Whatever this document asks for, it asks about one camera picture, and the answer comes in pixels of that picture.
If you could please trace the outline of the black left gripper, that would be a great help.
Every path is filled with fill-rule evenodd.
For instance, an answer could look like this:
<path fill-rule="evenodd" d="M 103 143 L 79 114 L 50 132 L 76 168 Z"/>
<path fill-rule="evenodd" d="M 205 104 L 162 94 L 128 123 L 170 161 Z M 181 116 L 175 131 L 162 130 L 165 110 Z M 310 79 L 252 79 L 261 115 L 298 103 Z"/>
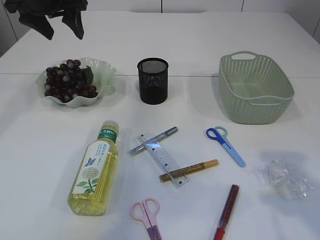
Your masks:
<path fill-rule="evenodd" d="M 59 16 L 64 12 L 62 22 L 82 40 L 84 28 L 81 11 L 86 11 L 87 0 L 5 0 L 4 7 L 13 14 L 19 12 L 19 22 L 52 40 L 54 30 L 45 16 Z"/>

